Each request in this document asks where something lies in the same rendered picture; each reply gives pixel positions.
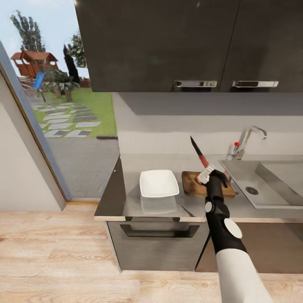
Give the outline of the parer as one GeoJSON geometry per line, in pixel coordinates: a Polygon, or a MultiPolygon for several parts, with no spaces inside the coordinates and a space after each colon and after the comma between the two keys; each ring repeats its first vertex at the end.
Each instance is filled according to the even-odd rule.
{"type": "Polygon", "coordinates": [[[194,142],[193,138],[191,137],[191,143],[193,147],[196,149],[197,154],[199,155],[199,159],[202,161],[202,164],[205,168],[209,166],[208,161],[206,160],[205,156],[201,153],[200,149],[197,147],[197,144],[194,142]]]}

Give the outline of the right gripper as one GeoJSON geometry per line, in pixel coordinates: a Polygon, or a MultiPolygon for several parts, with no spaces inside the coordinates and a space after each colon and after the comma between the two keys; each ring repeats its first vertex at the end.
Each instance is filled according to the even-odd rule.
{"type": "Polygon", "coordinates": [[[226,174],[218,171],[213,170],[213,172],[209,175],[209,180],[206,184],[203,184],[203,182],[200,182],[202,186],[206,187],[206,190],[210,188],[218,188],[219,190],[222,190],[221,188],[221,182],[226,177],[226,174]]]}

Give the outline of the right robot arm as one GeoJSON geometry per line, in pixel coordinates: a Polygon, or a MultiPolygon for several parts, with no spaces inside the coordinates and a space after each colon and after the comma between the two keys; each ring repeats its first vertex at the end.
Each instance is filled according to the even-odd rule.
{"type": "Polygon", "coordinates": [[[239,226],[229,218],[221,182],[226,174],[210,164],[197,177],[206,187],[206,219],[218,264],[222,303],[274,303],[242,243],[239,226]]]}

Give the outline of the cutting board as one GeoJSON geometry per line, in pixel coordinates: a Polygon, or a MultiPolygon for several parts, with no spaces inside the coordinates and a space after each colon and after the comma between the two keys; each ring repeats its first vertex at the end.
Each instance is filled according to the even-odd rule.
{"type": "MultiPolygon", "coordinates": [[[[198,195],[207,195],[207,190],[205,186],[202,186],[199,179],[197,178],[201,172],[192,172],[192,171],[183,171],[183,185],[185,193],[187,194],[198,194],[198,195]]],[[[223,183],[226,188],[221,185],[222,194],[224,197],[235,197],[236,192],[233,190],[230,182],[227,177],[223,180],[223,183]]]]}

